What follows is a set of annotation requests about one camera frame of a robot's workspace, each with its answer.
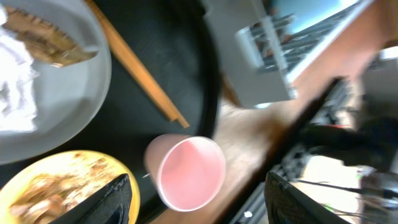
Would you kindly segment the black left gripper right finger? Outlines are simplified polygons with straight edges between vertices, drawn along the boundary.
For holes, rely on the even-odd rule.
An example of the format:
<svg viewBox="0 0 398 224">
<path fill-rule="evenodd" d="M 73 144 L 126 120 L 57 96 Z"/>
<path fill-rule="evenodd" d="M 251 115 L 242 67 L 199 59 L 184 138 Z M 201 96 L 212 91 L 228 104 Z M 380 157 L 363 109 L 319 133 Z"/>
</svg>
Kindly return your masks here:
<svg viewBox="0 0 398 224">
<path fill-rule="evenodd" d="M 273 224 L 349 224 L 274 172 L 268 172 L 264 197 Z"/>
</svg>

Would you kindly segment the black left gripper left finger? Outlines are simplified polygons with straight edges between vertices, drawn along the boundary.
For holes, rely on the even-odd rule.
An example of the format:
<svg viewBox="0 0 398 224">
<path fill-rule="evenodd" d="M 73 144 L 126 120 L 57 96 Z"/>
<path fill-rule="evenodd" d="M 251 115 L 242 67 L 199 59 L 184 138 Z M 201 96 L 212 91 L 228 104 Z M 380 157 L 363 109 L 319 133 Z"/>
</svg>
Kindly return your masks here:
<svg viewBox="0 0 398 224">
<path fill-rule="evenodd" d="M 131 202 L 129 176 L 121 174 L 51 224 L 128 224 Z"/>
</svg>

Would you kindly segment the pink cup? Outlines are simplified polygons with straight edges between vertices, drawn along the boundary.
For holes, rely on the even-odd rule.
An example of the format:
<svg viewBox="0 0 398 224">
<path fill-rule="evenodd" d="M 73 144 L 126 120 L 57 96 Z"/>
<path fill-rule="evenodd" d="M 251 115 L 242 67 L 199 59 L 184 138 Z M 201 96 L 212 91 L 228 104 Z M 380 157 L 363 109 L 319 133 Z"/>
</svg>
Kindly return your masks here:
<svg viewBox="0 0 398 224">
<path fill-rule="evenodd" d="M 223 151 L 213 140 L 201 136 L 156 137 L 147 146 L 144 165 L 163 203 L 178 212 L 207 205 L 226 176 Z"/>
</svg>

